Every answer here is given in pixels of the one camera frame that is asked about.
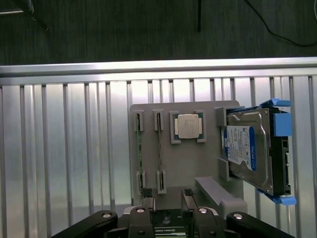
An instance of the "black cable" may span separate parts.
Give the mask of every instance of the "black cable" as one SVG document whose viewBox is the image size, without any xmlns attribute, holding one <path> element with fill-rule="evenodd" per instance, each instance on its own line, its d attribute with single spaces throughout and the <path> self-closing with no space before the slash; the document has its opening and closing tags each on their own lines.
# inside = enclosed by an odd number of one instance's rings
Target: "black cable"
<svg viewBox="0 0 317 238">
<path fill-rule="evenodd" d="M 265 25 L 267 31 L 268 31 L 269 33 L 271 33 L 272 35 L 274 35 L 274 36 L 276 36 L 276 37 L 278 37 L 278 38 L 281 38 L 281 39 L 283 39 L 283 40 L 286 40 L 286 41 L 288 41 L 288 42 L 294 44 L 295 46 L 310 47 L 310 46 L 315 46 L 315 45 L 317 45 L 317 41 L 315 41 L 315 42 L 313 42 L 313 43 L 311 43 L 311 44 L 299 44 L 299 43 L 296 43 L 295 41 L 292 41 L 292 40 L 290 40 L 290 39 L 288 39 L 288 38 L 286 38 L 286 37 L 284 37 L 284 36 L 281 36 L 281 35 L 278 35 L 278 34 L 272 32 L 272 31 L 270 30 L 270 28 L 268 27 L 267 23 L 265 22 L 265 20 L 263 19 L 263 17 L 261 16 L 261 14 L 259 14 L 259 12 L 254 8 L 254 6 L 252 6 L 252 4 L 251 4 L 248 0 L 244 0 L 244 1 L 246 2 L 246 4 L 247 4 L 250 8 L 252 8 L 252 10 L 255 12 L 255 14 L 258 15 L 258 17 L 260 18 L 260 20 L 261 20 L 261 21 L 263 22 L 263 24 Z"/>
</svg>

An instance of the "screw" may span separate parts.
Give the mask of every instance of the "screw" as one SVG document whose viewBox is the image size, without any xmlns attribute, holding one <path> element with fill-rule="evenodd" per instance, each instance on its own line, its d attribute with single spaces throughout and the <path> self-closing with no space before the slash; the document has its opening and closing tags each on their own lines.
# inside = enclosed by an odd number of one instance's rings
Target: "screw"
<svg viewBox="0 0 317 238">
<path fill-rule="evenodd" d="M 233 217 L 237 220 L 241 220 L 243 218 L 240 214 L 233 214 Z"/>
<path fill-rule="evenodd" d="M 109 218 L 109 217 L 111 217 L 111 214 L 110 214 L 110 213 L 105 213 L 105 214 L 103 214 L 103 218 Z"/>
<path fill-rule="evenodd" d="M 200 208 L 199 210 L 198 210 L 200 213 L 207 213 L 207 210 L 205 209 L 205 208 Z"/>
</svg>

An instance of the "hard drive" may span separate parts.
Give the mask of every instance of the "hard drive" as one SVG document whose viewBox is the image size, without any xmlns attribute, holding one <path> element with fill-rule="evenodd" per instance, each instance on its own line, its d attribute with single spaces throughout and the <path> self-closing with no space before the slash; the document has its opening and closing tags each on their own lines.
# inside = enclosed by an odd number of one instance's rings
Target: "hard drive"
<svg viewBox="0 0 317 238">
<path fill-rule="evenodd" d="M 288 137 L 274 134 L 275 115 L 282 113 L 273 107 L 228 112 L 222 131 L 230 172 L 272 196 L 291 193 Z"/>
</svg>

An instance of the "hard drive label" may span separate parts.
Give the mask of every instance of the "hard drive label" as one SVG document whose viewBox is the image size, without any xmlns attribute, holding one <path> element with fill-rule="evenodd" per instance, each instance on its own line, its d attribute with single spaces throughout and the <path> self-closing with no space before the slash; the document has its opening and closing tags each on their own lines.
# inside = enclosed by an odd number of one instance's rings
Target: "hard drive label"
<svg viewBox="0 0 317 238">
<path fill-rule="evenodd" d="M 244 161 L 249 170 L 255 171 L 257 162 L 254 128 L 229 125 L 225 128 L 223 137 L 227 159 L 239 165 Z"/>
</svg>

